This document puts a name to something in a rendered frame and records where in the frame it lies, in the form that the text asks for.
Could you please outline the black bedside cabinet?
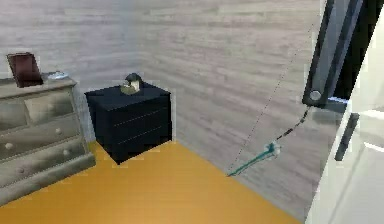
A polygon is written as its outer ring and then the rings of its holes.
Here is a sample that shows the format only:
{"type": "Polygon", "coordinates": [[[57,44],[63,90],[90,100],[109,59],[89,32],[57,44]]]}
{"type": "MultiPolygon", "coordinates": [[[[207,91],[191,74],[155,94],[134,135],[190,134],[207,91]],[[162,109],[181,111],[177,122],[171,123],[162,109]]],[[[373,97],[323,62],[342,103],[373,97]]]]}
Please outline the black bedside cabinet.
{"type": "Polygon", "coordinates": [[[172,140],[170,92],[144,83],[132,95],[113,86],[85,96],[95,138],[117,164],[172,140]]]}

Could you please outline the pale blue flat dish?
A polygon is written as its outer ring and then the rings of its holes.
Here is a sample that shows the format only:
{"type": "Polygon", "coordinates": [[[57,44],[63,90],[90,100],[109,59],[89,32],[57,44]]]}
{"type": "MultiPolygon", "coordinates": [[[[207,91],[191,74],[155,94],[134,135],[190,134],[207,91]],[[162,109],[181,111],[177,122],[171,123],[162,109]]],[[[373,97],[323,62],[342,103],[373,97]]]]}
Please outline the pale blue flat dish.
{"type": "Polygon", "coordinates": [[[49,80],[60,80],[68,77],[69,75],[66,72],[62,72],[62,71],[51,72],[47,76],[49,80]]]}

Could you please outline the grey chest of drawers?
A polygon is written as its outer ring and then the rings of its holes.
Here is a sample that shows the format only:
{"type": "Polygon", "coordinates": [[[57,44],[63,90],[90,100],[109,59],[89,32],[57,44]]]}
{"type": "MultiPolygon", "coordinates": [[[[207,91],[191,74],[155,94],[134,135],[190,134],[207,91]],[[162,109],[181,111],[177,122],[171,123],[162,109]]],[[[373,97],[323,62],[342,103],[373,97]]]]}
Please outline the grey chest of drawers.
{"type": "Polygon", "coordinates": [[[71,78],[0,80],[0,206],[93,167],[71,78]]]}

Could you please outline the white room door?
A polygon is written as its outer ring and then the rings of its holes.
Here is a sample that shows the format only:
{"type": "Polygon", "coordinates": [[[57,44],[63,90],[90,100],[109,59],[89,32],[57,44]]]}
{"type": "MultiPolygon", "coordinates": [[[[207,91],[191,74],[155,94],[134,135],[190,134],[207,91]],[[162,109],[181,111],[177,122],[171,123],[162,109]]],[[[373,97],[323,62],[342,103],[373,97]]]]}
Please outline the white room door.
{"type": "Polygon", "coordinates": [[[304,224],[384,224],[384,8],[304,224]],[[359,120],[336,161],[351,113],[359,120]]]}

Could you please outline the dark red picture frame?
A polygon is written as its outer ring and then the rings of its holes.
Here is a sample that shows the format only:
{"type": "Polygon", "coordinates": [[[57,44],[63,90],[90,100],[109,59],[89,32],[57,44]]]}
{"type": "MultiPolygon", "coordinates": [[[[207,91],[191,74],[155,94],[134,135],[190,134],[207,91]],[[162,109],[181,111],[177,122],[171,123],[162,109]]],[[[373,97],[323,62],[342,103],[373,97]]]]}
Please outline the dark red picture frame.
{"type": "Polygon", "coordinates": [[[19,88],[42,85],[43,80],[35,56],[30,52],[7,55],[13,78],[19,88]]]}

